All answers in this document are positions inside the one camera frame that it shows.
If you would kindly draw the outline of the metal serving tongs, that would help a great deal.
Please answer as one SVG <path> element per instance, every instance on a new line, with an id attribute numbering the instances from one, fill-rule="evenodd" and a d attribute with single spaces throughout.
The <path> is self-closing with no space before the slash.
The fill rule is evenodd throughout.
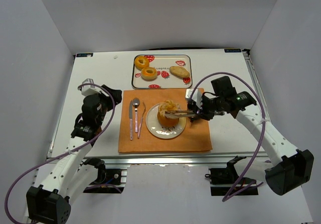
<path id="1" fill-rule="evenodd" d="M 192 110 L 171 110 L 165 111 L 165 117 L 169 119 L 179 119 L 179 118 L 194 118 L 198 114 L 194 113 Z"/>

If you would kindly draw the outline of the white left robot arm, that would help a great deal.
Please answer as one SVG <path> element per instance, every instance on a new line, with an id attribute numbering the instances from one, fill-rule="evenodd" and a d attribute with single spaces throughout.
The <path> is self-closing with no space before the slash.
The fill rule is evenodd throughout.
<path id="1" fill-rule="evenodd" d="M 91 183 L 102 184 L 106 178 L 103 160 L 85 156 L 102 134 L 101 127 L 108 111 L 114 112 L 122 101 L 122 91 L 84 83 L 79 86 L 84 96 L 81 113 L 66 151 L 48 176 L 26 194 L 29 218 L 41 223 L 66 223 L 76 198 Z"/>

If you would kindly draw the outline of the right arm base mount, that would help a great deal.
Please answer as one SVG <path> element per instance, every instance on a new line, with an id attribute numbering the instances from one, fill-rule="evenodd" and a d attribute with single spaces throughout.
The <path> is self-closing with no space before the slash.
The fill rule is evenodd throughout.
<path id="1" fill-rule="evenodd" d="M 227 163 L 225 168 L 210 168 L 209 173 L 205 174 L 205 178 L 210 182 L 211 196 L 225 196 L 230 187 L 237 180 L 238 175 L 235 170 L 232 169 L 236 161 L 246 159 L 243 156 L 236 156 Z M 253 180 L 243 177 L 241 181 L 236 185 L 231 194 L 242 189 L 246 185 L 250 184 Z M 254 196 L 258 195 L 258 187 L 255 182 L 251 187 L 239 193 L 238 195 Z"/>

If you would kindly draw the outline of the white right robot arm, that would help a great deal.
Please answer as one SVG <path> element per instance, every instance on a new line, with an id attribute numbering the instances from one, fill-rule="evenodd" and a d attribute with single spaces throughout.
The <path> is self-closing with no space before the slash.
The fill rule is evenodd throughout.
<path id="1" fill-rule="evenodd" d="M 288 141 L 266 118 L 261 100 L 254 90 L 237 92 L 231 74 L 212 80 L 213 98 L 197 88 L 186 91 L 191 120 L 211 120 L 214 116 L 230 114 L 257 140 L 252 157 L 236 156 L 227 163 L 226 173 L 233 187 L 249 178 L 266 183 L 277 195 L 284 195 L 310 180 L 314 156 L 301 151 Z"/>

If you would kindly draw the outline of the large orange swirl bread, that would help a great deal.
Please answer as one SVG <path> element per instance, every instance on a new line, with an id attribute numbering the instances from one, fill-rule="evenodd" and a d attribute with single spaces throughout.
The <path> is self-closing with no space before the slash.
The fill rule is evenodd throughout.
<path id="1" fill-rule="evenodd" d="M 174 127 L 179 123 L 179 119 L 170 119 L 165 116 L 165 112 L 171 110 L 180 110 L 180 105 L 172 100 L 166 100 L 158 106 L 157 119 L 163 127 Z"/>

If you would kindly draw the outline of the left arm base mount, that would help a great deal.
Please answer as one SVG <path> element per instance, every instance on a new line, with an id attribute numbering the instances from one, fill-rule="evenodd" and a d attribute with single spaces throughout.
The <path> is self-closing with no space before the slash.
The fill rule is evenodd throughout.
<path id="1" fill-rule="evenodd" d="M 83 191 L 84 193 L 103 193 L 103 194 L 121 194 L 124 183 L 121 179 L 124 177 L 122 169 L 107 168 L 105 162 L 98 158 L 90 158 L 80 163 L 80 167 L 92 166 L 97 169 L 97 178 L 92 181 Z"/>

